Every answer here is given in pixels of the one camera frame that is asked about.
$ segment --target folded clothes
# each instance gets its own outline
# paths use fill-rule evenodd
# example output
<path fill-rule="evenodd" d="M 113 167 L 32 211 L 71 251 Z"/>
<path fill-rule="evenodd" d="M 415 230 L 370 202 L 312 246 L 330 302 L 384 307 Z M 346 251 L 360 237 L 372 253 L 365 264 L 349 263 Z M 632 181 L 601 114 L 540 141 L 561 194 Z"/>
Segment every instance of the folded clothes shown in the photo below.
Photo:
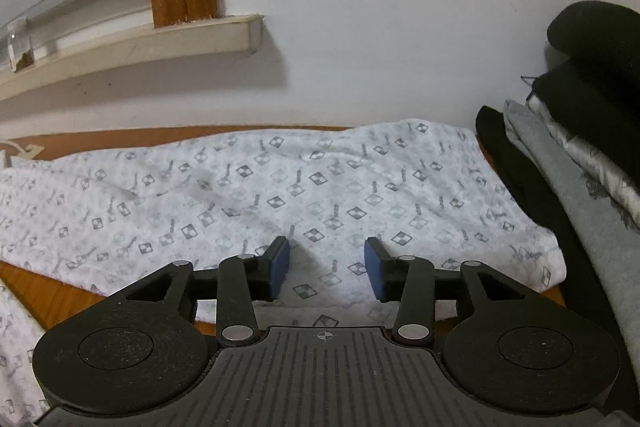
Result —
<path fill-rule="evenodd" d="M 603 1 L 580 1 L 562 10 L 549 25 L 546 36 L 558 51 L 607 68 L 608 78 L 636 94 L 629 102 L 640 107 L 640 14 Z"/>
<path fill-rule="evenodd" d="M 558 195 L 609 296 L 620 331 L 640 375 L 640 229 L 628 212 L 555 142 L 545 124 L 513 101 L 504 108 L 505 124 L 533 156 Z"/>
<path fill-rule="evenodd" d="M 608 331 L 618 346 L 620 373 L 605 403 L 606 410 L 620 409 L 640 419 L 638 385 L 620 328 L 562 204 L 536 165 L 508 139 L 501 112 L 482 107 L 476 117 L 476 131 L 482 146 L 491 155 L 498 175 L 519 206 L 541 227 L 551 229 L 556 235 L 567 270 L 566 278 L 560 284 L 565 304 Z"/>
<path fill-rule="evenodd" d="M 554 121 L 544 102 L 535 95 L 527 107 L 545 123 L 551 136 L 585 172 L 597 179 L 609 195 L 620 203 L 640 227 L 640 194 L 625 171 L 607 158 L 597 147 L 575 136 Z"/>
<path fill-rule="evenodd" d="M 537 78 L 532 88 L 554 120 L 640 184 L 640 112 L 624 92 L 603 84 L 606 78 L 610 75 L 590 63 L 569 60 Z"/>

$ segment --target white patterned cloth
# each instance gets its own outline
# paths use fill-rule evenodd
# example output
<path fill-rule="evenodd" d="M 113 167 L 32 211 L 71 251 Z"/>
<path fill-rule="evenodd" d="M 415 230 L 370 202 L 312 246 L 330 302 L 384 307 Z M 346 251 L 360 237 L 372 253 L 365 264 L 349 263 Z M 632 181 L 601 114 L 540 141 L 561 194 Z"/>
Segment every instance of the white patterned cloth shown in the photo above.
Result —
<path fill-rule="evenodd" d="M 14 423 L 35 420 L 47 402 L 33 376 L 31 355 L 40 325 L 0 281 L 0 415 Z"/>
<path fill-rule="evenodd" d="M 626 172 L 597 147 L 570 133 L 555 121 L 545 103 L 535 95 L 529 98 L 527 107 L 540 117 L 549 134 L 571 156 L 571 159 L 597 179 L 609 196 L 620 203 L 640 227 L 640 194 Z"/>
<path fill-rule="evenodd" d="M 446 269 L 478 259 L 537 291 L 565 276 L 556 238 L 520 210 L 475 135 L 442 124 L 238 132 L 14 158 L 0 171 L 0 258 L 103 295 L 177 259 L 203 269 L 261 254 L 277 235 L 289 237 L 292 259 L 278 300 L 256 306 L 262 327 L 390 326 L 398 305 L 375 300 L 364 267 L 371 235 L 392 255 Z M 23 350 L 39 331 L 15 304 L 0 296 L 0 316 L 20 315 L 24 329 L 13 329 L 26 337 L 3 340 L 3 356 L 27 367 Z M 214 313 L 200 303 L 198 318 Z M 2 389 L 10 380 L 0 378 Z M 37 413 L 38 389 L 10 389 L 15 410 Z"/>

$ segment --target black fabric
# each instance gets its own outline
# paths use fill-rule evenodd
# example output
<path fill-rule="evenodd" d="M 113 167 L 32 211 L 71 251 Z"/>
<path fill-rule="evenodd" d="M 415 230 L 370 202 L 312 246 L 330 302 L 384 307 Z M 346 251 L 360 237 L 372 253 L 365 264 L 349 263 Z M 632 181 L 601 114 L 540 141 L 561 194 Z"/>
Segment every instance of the black fabric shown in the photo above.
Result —
<path fill-rule="evenodd" d="M 546 30 L 556 50 L 601 63 L 614 82 L 640 93 L 640 14 L 603 1 L 580 1 L 562 10 Z"/>
<path fill-rule="evenodd" d="M 600 149 L 640 184 L 640 110 L 629 95 L 604 83 L 610 75 L 590 63 L 568 60 L 533 82 L 551 116 Z"/>
<path fill-rule="evenodd" d="M 608 331 L 618 346 L 620 373 L 605 403 L 606 411 L 620 409 L 640 419 L 638 385 L 615 315 L 562 204 L 538 168 L 507 138 L 501 112 L 486 106 L 480 109 L 476 131 L 516 203 L 538 225 L 556 234 L 567 269 L 560 285 L 566 306 Z"/>

